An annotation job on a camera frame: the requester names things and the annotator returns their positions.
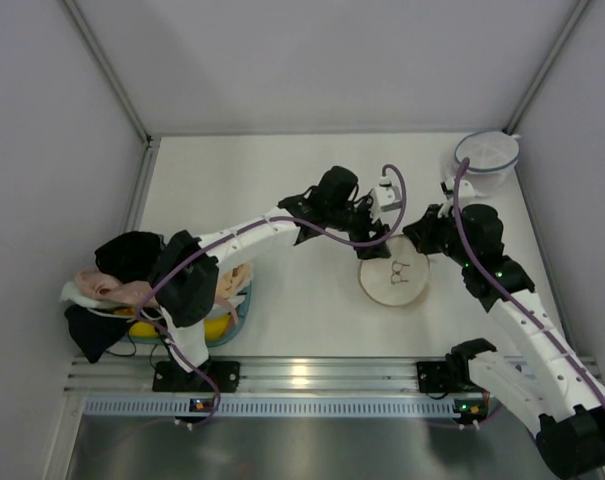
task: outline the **pink cloth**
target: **pink cloth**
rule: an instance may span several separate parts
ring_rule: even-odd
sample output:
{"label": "pink cloth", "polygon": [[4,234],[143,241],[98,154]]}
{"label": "pink cloth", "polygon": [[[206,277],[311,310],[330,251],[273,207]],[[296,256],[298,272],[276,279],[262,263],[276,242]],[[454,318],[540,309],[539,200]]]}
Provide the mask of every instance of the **pink cloth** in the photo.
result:
{"label": "pink cloth", "polygon": [[[82,294],[96,300],[109,300],[137,307],[140,301],[149,294],[149,282],[135,281],[122,284],[117,278],[100,271],[80,272],[75,276],[75,284]],[[147,304],[150,308],[158,308],[155,297]]]}

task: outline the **metal floor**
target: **metal floor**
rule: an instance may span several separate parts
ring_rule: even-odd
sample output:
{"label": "metal floor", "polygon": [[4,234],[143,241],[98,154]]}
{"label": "metal floor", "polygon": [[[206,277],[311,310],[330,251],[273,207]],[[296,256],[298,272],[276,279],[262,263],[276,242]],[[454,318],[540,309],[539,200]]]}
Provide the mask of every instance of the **metal floor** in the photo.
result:
{"label": "metal floor", "polygon": [[555,478],[504,410],[480,432],[421,419],[320,418],[218,418],[189,432],[167,419],[109,449],[147,422],[84,417],[67,480]]}

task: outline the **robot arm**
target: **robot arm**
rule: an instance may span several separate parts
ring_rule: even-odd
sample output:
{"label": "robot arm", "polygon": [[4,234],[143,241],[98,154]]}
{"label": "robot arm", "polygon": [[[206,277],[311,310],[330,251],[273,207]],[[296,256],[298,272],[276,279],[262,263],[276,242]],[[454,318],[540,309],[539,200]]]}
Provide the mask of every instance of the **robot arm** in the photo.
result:
{"label": "robot arm", "polygon": [[[149,282],[157,286],[184,259],[206,249],[196,261],[162,287],[156,295],[173,342],[196,366],[209,353],[204,341],[204,319],[211,311],[218,276],[276,247],[292,247],[318,236],[317,229],[295,223],[312,223],[321,229],[347,232],[351,242],[362,245],[388,234],[380,215],[400,208],[400,190],[386,176],[368,194],[355,199],[358,178],[349,170],[333,167],[317,186],[300,195],[287,197],[265,215],[231,229],[193,238],[182,231],[174,235],[158,258]],[[355,246],[359,259],[388,258],[384,242]],[[190,371],[179,358],[176,362]]]}
{"label": "robot arm", "polygon": [[[447,187],[443,185],[443,190],[450,194]],[[490,391],[524,423],[547,466],[562,479],[604,466],[605,387],[586,370],[549,319],[524,269],[503,254],[503,225],[497,212],[487,205],[470,205],[462,210],[461,219],[480,263],[535,315],[542,328],[504,298],[470,261],[450,204],[429,206],[422,219],[403,233],[419,252],[443,253],[462,267],[469,293],[506,330],[535,375],[535,380],[529,379],[488,341],[476,339],[447,354],[447,388],[479,386]]]}

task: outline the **white wall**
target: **white wall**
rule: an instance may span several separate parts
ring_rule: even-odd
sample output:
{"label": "white wall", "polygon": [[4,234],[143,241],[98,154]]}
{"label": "white wall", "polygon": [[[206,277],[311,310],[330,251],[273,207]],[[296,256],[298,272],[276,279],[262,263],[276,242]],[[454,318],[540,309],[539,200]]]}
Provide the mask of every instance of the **white wall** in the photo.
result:
{"label": "white wall", "polygon": [[594,2],[519,133],[520,181],[566,320],[605,377],[605,0]]}
{"label": "white wall", "polygon": [[502,128],[574,0],[78,2],[152,133]]}
{"label": "white wall", "polygon": [[141,147],[53,0],[0,0],[0,479],[42,474],[63,282],[118,233]]}

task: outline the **purple tube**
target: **purple tube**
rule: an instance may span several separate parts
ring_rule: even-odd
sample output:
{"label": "purple tube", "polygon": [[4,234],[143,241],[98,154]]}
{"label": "purple tube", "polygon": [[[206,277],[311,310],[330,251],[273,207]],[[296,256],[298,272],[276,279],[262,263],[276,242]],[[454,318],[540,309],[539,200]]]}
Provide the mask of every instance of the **purple tube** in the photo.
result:
{"label": "purple tube", "polygon": [[[336,242],[342,243],[344,245],[348,245],[350,247],[367,248],[367,247],[373,247],[380,243],[386,242],[389,238],[391,238],[391,236],[400,227],[400,223],[402,222],[402,219],[404,218],[404,213],[406,212],[406,183],[404,181],[404,177],[402,176],[402,173],[395,165],[384,165],[384,167],[382,167],[382,175],[386,175],[387,170],[393,170],[393,172],[398,177],[398,181],[400,182],[400,190],[402,192],[402,203],[401,203],[401,207],[400,207],[400,213],[398,214],[398,218],[395,221],[395,223],[393,224],[393,227],[391,227],[389,232],[381,238],[378,238],[376,240],[371,240],[368,242],[351,242],[349,240],[345,240],[344,238],[338,237],[337,235],[334,235],[330,232],[327,232],[324,229],[322,229],[321,227],[318,227],[317,225],[315,225],[311,222],[308,222],[306,220],[303,220],[301,218],[279,216],[279,217],[272,217],[268,221],[273,221],[273,222],[288,221],[288,222],[297,223],[298,225],[304,225],[306,227],[309,227],[309,228],[315,230],[316,232],[320,233],[321,235],[329,237],[330,239],[335,240]],[[169,348],[174,353],[174,355],[176,355],[180,360],[182,360],[182,362],[184,362],[185,365],[187,365],[189,368],[191,368],[197,375],[199,375],[201,378],[203,378],[204,381],[206,381],[206,383],[209,384],[209,386],[213,389],[213,394],[214,394],[213,406],[208,411],[209,415],[203,421],[198,423],[198,425],[202,425],[202,424],[209,422],[211,420],[211,418],[213,417],[213,415],[215,414],[215,412],[217,412],[218,408],[220,407],[220,400],[221,400],[220,390],[218,389],[215,382],[213,382],[203,371],[201,371],[195,365],[193,365],[193,363],[191,363],[186,358],[186,356],[180,351],[180,349],[175,346],[173,336],[169,333],[169,331],[166,328],[164,328],[158,322],[154,322],[153,320],[149,320],[149,319],[142,317],[142,314],[141,314],[142,309],[146,306],[146,304],[149,302],[149,300],[151,300],[151,298],[153,298],[169,281],[171,281],[171,279],[173,277],[175,277],[184,267],[189,265],[191,262],[196,260],[198,257],[200,257],[201,255],[204,255],[209,250],[216,248],[216,247],[228,242],[229,240],[232,240],[233,238],[235,238],[236,235],[237,236],[242,235],[242,234],[248,232],[249,230],[259,227],[265,223],[267,223],[267,220],[262,219],[262,220],[257,220],[249,225],[245,225],[244,227],[240,228],[235,233],[235,235],[229,234],[225,237],[219,238],[218,240],[212,242],[211,244],[207,245],[206,247],[202,248],[201,250],[198,250],[194,254],[190,255],[183,262],[181,262],[179,265],[177,265],[173,270],[171,270],[166,277],[164,277],[162,280],[160,280],[158,282],[158,284],[155,287],[153,287],[151,292],[149,292],[149,294],[146,295],[142,299],[142,301],[140,302],[140,304],[138,305],[138,307],[135,310],[135,317],[133,320],[153,325],[162,335],[164,335],[169,340],[169,342],[171,344],[169,346]]]}
{"label": "purple tube", "polygon": [[[551,341],[551,343],[555,346],[555,348],[558,349],[558,351],[561,354],[569,353],[566,350],[566,348],[564,348],[564,346],[558,341],[558,339],[555,337],[555,335],[553,335],[551,332],[548,332],[544,329],[544,324],[533,313],[529,312],[528,308],[526,308],[524,305],[522,305],[520,302],[518,302],[517,299],[515,297],[513,297],[513,295],[511,295],[502,285],[500,285],[500,282],[498,282],[495,278],[493,278],[493,275],[491,275],[491,273],[489,273],[489,271],[486,268],[484,268],[484,266],[482,266],[482,264],[480,263],[480,260],[478,260],[478,257],[476,257],[475,253],[473,253],[473,249],[471,248],[469,239],[467,238],[466,233],[464,231],[464,225],[462,225],[462,212],[460,210],[460,198],[459,198],[460,181],[462,180],[462,176],[465,174],[466,170],[469,168],[469,163],[470,163],[469,159],[465,158],[462,161],[462,163],[460,164],[460,166],[458,167],[458,171],[455,175],[455,186],[453,188],[453,208],[454,208],[454,212],[455,212],[455,226],[457,227],[458,234],[460,235],[460,240],[462,241],[462,245],[464,246],[464,250],[466,251],[466,254],[469,256],[471,263],[473,263],[475,268],[478,269],[478,271],[482,274],[482,276],[484,278],[486,278],[487,281],[498,292],[500,292],[500,294],[504,298],[509,300],[513,305],[515,305],[518,308],[518,310],[520,310],[522,312],[522,314],[525,315],[531,321],[531,323],[533,323],[540,330],[543,330],[544,334],[547,336],[547,338]],[[581,367],[580,364],[578,362],[576,362],[572,356],[567,356],[566,360],[573,367],[573,369],[578,374],[578,376],[584,381],[584,383],[586,383],[588,385],[588,387],[593,391],[593,394],[597,397],[599,402],[602,404],[602,408],[604,409],[604,413],[605,413],[605,396],[602,394],[602,392],[597,387],[595,382],[593,380],[591,380],[591,377],[589,375],[587,375],[586,369],[584,367]]]}

